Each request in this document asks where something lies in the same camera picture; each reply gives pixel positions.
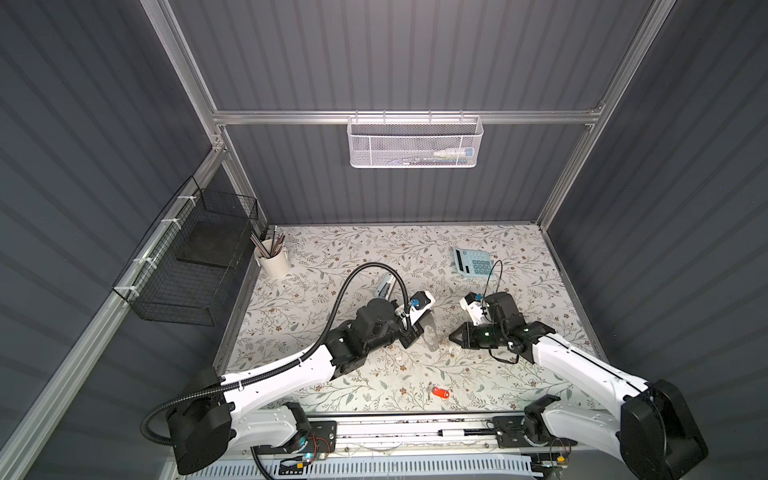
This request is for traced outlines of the red key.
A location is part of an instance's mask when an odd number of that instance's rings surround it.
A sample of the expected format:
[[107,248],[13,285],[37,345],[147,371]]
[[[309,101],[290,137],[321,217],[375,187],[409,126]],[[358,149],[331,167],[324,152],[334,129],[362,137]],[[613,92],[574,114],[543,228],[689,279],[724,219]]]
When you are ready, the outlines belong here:
[[431,388],[430,392],[433,395],[435,395],[435,396],[437,396],[439,398],[442,398],[442,399],[448,399],[450,397],[450,392],[448,390],[442,389],[442,388],[437,387],[437,386],[433,386]]
[[431,352],[438,351],[446,345],[451,344],[448,334],[432,328],[427,328],[425,330],[423,340],[426,344],[426,348]]

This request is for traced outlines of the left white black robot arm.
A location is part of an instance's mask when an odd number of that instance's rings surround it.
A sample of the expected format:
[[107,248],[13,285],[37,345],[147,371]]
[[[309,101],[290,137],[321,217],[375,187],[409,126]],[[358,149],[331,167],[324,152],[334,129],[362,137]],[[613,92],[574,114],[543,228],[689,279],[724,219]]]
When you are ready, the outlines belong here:
[[[349,374],[370,353],[395,342],[409,347],[422,335],[420,320],[434,303],[427,291],[417,292],[403,307],[374,298],[354,319],[331,329],[316,350],[223,377],[203,372],[189,383],[184,401],[166,414],[178,473],[198,472],[236,447],[303,448],[311,431],[304,410],[295,402],[277,408],[271,403]],[[202,387],[202,397],[193,397],[195,387]]]

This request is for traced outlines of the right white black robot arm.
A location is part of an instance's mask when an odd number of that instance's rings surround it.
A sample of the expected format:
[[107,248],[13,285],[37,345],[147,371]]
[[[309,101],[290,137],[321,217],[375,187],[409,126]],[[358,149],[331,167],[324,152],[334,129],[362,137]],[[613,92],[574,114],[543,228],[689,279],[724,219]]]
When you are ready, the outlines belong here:
[[516,428],[530,445],[575,441],[622,461],[638,479],[680,479],[708,457],[703,434],[672,383],[626,373],[575,347],[552,327],[526,322],[506,292],[469,293],[460,307],[470,319],[450,334],[453,343],[467,350],[504,347],[603,407],[597,412],[543,395],[525,407]]

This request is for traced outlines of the light blue calculator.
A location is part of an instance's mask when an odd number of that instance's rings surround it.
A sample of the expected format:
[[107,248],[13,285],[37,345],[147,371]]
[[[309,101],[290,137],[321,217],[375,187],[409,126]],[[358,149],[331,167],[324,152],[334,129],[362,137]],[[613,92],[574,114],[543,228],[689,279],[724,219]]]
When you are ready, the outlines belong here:
[[468,278],[487,278],[494,260],[488,252],[464,248],[452,249],[454,266],[459,275]]

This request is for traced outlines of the white pencil cup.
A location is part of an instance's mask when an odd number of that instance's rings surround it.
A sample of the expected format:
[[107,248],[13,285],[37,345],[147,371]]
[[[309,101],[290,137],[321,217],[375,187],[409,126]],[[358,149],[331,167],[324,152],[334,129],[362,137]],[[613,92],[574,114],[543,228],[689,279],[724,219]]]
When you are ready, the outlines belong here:
[[257,264],[269,278],[283,278],[289,273],[291,265],[285,250],[284,233],[264,241],[252,233],[250,239],[256,248]]

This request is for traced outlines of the white tube in basket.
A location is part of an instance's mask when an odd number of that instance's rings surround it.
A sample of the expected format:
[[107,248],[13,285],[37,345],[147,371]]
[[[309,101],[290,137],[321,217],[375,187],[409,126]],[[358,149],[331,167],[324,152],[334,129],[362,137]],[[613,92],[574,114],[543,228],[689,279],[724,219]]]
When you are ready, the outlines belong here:
[[425,153],[415,159],[417,163],[470,163],[475,160],[476,152],[473,147],[448,148]]

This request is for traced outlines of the aluminium front rail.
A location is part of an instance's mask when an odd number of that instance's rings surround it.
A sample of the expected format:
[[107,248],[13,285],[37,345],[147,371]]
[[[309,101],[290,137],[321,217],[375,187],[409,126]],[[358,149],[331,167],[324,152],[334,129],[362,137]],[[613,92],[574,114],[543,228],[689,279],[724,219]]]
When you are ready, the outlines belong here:
[[311,420],[338,423],[336,452],[348,446],[398,448],[400,446],[474,445],[489,442],[498,446],[491,419],[499,415],[523,415],[516,411],[306,414],[286,408],[259,410],[234,420],[221,440],[193,442],[195,447],[212,450],[216,459],[224,454],[246,451],[257,446],[284,444],[300,427]]

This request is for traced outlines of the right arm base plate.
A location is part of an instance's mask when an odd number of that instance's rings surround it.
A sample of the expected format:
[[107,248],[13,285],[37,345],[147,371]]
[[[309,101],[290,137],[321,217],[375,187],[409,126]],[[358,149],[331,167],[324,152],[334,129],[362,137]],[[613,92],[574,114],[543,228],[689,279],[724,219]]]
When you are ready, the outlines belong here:
[[491,425],[500,448],[534,447],[540,444],[540,427],[532,416],[493,416]]

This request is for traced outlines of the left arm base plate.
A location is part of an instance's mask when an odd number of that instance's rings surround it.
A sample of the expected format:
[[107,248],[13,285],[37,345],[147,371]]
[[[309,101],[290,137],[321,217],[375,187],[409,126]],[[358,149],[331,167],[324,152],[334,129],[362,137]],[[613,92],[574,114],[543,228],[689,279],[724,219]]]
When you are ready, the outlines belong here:
[[336,448],[337,428],[336,421],[311,420],[284,444],[257,446],[255,450],[258,454],[330,454]]

